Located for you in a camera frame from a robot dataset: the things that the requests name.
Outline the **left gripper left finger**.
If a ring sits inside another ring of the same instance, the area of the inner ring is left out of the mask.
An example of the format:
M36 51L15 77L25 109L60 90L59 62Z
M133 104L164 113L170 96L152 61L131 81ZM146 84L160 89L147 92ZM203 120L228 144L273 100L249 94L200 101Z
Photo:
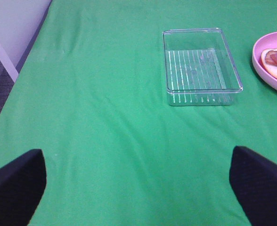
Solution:
M46 188L41 149L32 149L0 168L0 226L26 226Z

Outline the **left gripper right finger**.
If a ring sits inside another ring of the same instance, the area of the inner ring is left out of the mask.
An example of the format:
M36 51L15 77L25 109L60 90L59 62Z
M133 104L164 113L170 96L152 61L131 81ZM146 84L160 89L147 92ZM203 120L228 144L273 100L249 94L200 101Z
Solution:
M229 182L251 225L277 226L277 164L245 146L236 146Z

